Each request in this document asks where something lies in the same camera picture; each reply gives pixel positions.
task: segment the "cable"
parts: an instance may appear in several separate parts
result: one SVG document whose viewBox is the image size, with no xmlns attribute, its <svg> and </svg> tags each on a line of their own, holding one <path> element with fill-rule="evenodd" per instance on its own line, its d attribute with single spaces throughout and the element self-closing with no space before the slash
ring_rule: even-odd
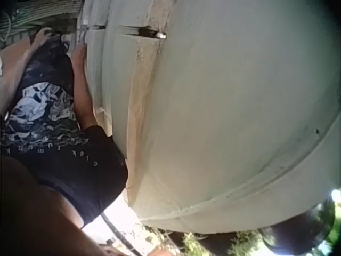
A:
<svg viewBox="0 0 341 256">
<path fill-rule="evenodd" d="M 0 37 L 0 40 L 5 43 L 8 39 L 8 37 L 10 36 L 12 23 L 11 23 L 11 17 L 8 15 L 8 13 L 5 11 L 4 11 L 4 13 L 7 15 L 7 19 L 9 20 L 9 28 L 7 30 L 6 36 L 4 38 Z"/>
<path fill-rule="evenodd" d="M 105 215 L 105 213 L 101 214 L 102 219 L 104 220 L 105 224 L 110 228 L 113 234 L 130 250 L 135 256 L 142 256 L 140 252 L 125 238 L 125 236 L 117 230 L 117 228 L 112 224 L 109 218 Z"/>
</svg>

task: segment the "black t-shirt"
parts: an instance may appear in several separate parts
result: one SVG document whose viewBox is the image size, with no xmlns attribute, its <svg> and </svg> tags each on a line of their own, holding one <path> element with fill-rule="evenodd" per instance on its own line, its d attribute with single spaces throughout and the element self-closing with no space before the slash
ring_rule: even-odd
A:
<svg viewBox="0 0 341 256">
<path fill-rule="evenodd" d="M 53 37 L 30 60 L 8 119 L 0 118 L 1 152 L 68 199 L 86 225 L 123 191 L 127 168 L 103 128 L 79 130 L 65 52 L 60 38 Z"/>
</svg>

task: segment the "hand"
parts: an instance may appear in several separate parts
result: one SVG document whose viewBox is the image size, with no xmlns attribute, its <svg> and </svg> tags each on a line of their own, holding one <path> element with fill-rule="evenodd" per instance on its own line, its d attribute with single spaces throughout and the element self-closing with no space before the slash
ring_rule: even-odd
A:
<svg viewBox="0 0 341 256">
<path fill-rule="evenodd" d="M 156 246 L 154 250 L 152 250 L 150 253 L 148 253 L 147 256 L 174 256 L 171 252 L 168 252 L 164 249 L 162 249 L 160 246 Z"/>
<path fill-rule="evenodd" d="M 34 42 L 32 43 L 33 50 L 41 47 L 51 37 L 51 28 L 42 28 L 36 35 Z"/>
<path fill-rule="evenodd" d="M 86 60 L 86 43 L 79 43 L 76 48 L 72 52 L 71 61 L 74 65 L 80 66 L 84 68 L 85 60 Z"/>
</svg>

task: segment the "skin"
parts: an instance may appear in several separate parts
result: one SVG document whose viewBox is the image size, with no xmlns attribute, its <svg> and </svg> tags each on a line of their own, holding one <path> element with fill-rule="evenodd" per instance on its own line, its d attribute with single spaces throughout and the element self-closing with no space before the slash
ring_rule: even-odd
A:
<svg viewBox="0 0 341 256">
<path fill-rule="evenodd" d="M 0 85 L 2 116 L 13 100 L 25 66 L 50 37 L 51 29 L 42 29 L 12 71 L 4 74 Z M 85 59 L 86 44 L 81 43 L 71 60 L 75 73 L 75 113 L 82 130 L 97 125 L 87 89 Z M 3 249 L 22 255 L 107 255 L 78 228 L 83 220 L 64 197 L 40 186 L 17 160 L 2 155 L 0 159 Z"/>
</svg>

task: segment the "fingers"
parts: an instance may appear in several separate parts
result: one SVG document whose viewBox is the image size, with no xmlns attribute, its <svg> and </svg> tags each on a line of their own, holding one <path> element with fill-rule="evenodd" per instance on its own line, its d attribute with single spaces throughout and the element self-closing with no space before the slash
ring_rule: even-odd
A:
<svg viewBox="0 0 341 256">
<path fill-rule="evenodd" d="M 40 35 L 44 35 L 44 36 L 47 36 L 48 34 L 52 34 L 52 28 L 50 28 L 50 27 L 45 27 L 45 28 L 42 28 L 39 32 L 38 32 L 38 34 L 40 34 Z"/>
<path fill-rule="evenodd" d="M 79 48 L 80 50 L 82 51 L 86 51 L 86 48 L 87 48 L 87 44 L 85 42 L 79 42 L 77 44 L 77 48 Z"/>
<path fill-rule="evenodd" d="M 45 35 L 45 40 L 48 40 L 49 38 L 51 38 L 51 36 L 52 36 L 52 33 L 47 33 L 47 34 Z"/>
<path fill-rule="evenodd" d="M 87 44 L 85 44 L 85 43 L 82 45 L 82 52 L 84 55 L 86 55 L 86 53 L 87 53 Z"/>
</svg>

